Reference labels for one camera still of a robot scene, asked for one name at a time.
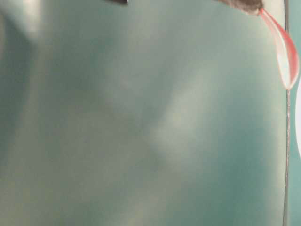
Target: vertical metal rod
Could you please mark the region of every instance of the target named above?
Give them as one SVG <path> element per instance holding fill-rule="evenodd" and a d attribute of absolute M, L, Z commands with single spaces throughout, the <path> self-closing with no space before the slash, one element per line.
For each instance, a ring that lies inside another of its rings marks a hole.
<path fill-rule="evenodd" d="M 289 33 L 289 14 L 288 14 L 288 0 L 284 0 L 285 6 L 285 30 Z M 290 91 L 286 92 L 286 161 L 285 161 L 285 196 L 284 196 L 284 209 L 283 209 L 283 226 L 288 224 L 288 170 L 289 170 L 289 157 L 290 157 Z"/>

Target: teal surface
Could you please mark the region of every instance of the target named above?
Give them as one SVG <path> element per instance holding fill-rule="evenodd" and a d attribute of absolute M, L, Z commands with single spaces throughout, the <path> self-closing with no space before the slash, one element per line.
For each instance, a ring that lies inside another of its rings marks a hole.
<path fill-rule="evenodd" d="M 297 0 L 290 1 L 290 34 L 294 39 L 298 52 L 301 53 L 301 29 L 300 11 L 301 2 Z M 295 133 L 295 108 L 297 89 L 296 84 L 291 91 L 291 150 L 290 150 L 290 168 L 289 168 L 289 220 L 290 226 L 301 225 L 301 160 L 299 156 L 296 133 Z"/>
<path fill-rule="evenodd" d="M 0 225 L 282 225 L 286 92 L 260 18 L 199 0 L 0 8 Z"/>

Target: green wall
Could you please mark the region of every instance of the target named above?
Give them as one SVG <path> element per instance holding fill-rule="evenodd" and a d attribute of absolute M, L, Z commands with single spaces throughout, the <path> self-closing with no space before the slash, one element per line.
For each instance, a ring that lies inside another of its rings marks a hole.
<path fill-rule="evenodd" d="M 282 225 L 286 92 L 260 18 L 199 0 L 0 8 L 1 225 Z M 267 9 L 283 24 L 282 1 Z"/>

